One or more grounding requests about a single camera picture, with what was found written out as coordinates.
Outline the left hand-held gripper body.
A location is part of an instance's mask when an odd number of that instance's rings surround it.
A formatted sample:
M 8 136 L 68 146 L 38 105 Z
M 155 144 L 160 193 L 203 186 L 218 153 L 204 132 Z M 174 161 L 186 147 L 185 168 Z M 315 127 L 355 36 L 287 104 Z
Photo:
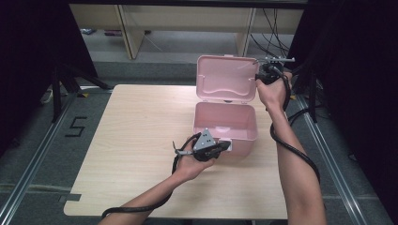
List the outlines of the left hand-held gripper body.
M 218 158 L 219 156 L 213 157 L 211 155 L 211 152 L 216 148 L 219 148 L 216 141 L 209 130 L 205 128 L 192 148 L 193 156 L 199 161 L 209 161 L 210 159 Z

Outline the black metal stand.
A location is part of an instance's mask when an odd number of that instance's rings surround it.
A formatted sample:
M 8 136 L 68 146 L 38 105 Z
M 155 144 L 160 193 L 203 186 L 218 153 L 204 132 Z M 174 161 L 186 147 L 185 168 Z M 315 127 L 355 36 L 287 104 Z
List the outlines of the black metal stand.
M 315 113 L 315 100 L 316 100 L 316 74 L 311 67 L 310 63 L 303 63 L 299 67 L 293 70 L 293 74 L 296 76 L 293 90 L 296 94 L 308 94 L 309 103 L 308 110 L 310 117 L 313 122 L 316 123 Z
M 105 82 L 102 82 L 98 77 L 89 75 L 82 70 L 64 63 L 57 63 L 51 75 L 53 88 L 53 105 L 54 115 L 52 122 L 54 123 L 61 115 L 61 86 L 64 86 L 68 94 L 78 94 L 81 91 L 80 85 L 75 78 L 80 77 L 84 80 L 95 84 L 103 90 L 112 90 L 113 87 Z

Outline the black curtain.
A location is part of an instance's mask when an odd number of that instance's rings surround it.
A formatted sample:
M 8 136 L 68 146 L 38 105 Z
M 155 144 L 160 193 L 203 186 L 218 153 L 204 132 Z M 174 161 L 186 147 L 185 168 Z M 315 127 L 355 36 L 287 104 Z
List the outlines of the black curtain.
M 290 49 L 298 87 L 324 86 L 332 118 L 398 225 L 398 0 L 304 0 Z
M 67 0 L 0 0 L 0 157 L 55 69 L 97 75 Z

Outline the pink plastic box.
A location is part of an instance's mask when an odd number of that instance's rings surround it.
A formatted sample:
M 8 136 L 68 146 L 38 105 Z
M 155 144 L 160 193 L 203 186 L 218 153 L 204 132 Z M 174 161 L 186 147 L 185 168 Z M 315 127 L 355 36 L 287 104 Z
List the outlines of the pink plastic box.
M 207 129 L 218 141 L 228 141 L 231 156 L 246 157 L 258 137 L 255 108 L 254 58 L 202 55 L 197 60 L 193 130 Z

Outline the person's right hand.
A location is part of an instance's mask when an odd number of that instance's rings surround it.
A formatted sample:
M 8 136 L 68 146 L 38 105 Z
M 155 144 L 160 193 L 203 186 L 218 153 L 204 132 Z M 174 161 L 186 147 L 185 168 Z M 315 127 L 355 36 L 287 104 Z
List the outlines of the person's right hand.
M 280 109 L 285 111 L 291 96 L 290 72 L 285 72 L 281 78 L 271 84 L 265 84 L 261 79 L 256 79 L 256 88 L 261 102 L 267 110 Z

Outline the light wooden desk frame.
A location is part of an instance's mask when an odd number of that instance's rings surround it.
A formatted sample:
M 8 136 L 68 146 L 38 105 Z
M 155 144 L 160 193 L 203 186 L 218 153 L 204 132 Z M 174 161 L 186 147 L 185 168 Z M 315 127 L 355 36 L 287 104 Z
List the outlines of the light wooden desk frame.
M 275 24 L 281 35 L 296 33 L 301 9 L 244 7 L 167 7 L 71 4 L 81 28 L 119 30 L 127 56 L 137 57 L 145 31 L 217 32 L 235 35 L 237 54 L 244 56 L 252 33 L 271 32 Z

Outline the metal floor rail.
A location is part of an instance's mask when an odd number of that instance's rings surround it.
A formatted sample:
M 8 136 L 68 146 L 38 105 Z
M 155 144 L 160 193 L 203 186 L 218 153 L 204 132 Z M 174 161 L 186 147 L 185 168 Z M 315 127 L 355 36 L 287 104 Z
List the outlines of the metal floor rail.
M 36 176 L 40 165 L 45 159 L 51 144 L 54 141 L 54 137 L 61 127 L 64 117 L 72 104 L 77 98 L 76 94 L 68 94 L 65 101 L 61 104 L 61 112 L 56 116 L 55 119 L 51 118 L 50 125 L 45 129 L 44 136 L 39 139 L 39 145 L 35 148 L 35 152 L 29 159 L 28 164 L 23 170 L 22 175 L 19 177 L 15 184 L 4 184 L 0 185 L 0 192 L 8 191 L 9 195 L 5 199 L 4 203 L 0 205 L 0 225 L 8 225 L 14 217 L 18 207 L 20 206 L 23 197 L 33 178 Z
M 347 214 L 350 216 L 354 225 L 368 225 L 367 219 L 362 213 L 360 204 L 354 196 L 351 188 L 347 184 L 337 162 L 332 155 L 329 146 L 324 138 L 318 124 L 313 120 L 310 115 L 304 116 L 307 127 L 309 128 L 317 148 L 322 156 L 329 175 L 333 180 L 334 186 L 336 187 L 340 199 L 342 200 Z

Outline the person's left hand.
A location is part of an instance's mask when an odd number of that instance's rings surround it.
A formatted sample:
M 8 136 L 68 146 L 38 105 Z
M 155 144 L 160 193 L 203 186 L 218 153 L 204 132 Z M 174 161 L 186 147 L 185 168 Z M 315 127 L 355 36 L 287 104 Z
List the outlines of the person's left hand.
M 195 179 L 201 172 L 213 166 L 215 162 L 215 158 L 208 161 L 199 161 L 194 156 L 183 156 L 177 163 L 172 178 L 181 185 Z

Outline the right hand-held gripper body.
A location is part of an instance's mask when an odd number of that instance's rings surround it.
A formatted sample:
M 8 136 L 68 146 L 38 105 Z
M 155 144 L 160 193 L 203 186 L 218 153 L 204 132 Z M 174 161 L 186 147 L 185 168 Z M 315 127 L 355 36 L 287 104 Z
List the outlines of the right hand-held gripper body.
M 255 64 L 259 65 L 259 70 L 256 74 L 265 75 L 266 84 L 271 84 L 283 76 L 283 66 L 285 63 L 295 62 L 295 58 L 283 57 L 265 57 L 263 59 L 256 59 Z

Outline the grey tape strip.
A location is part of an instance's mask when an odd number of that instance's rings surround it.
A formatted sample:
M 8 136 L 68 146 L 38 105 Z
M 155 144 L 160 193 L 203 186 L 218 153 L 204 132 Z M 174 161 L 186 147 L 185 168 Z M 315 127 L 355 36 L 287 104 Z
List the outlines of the grey tape strip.
M 59 198 L 59 202 L 65 203 L 67 201 L 73 201 L 73 202 L 78 202 L 81 199 L 81 194 L 66 194 L 66 195 L 61 195 Z

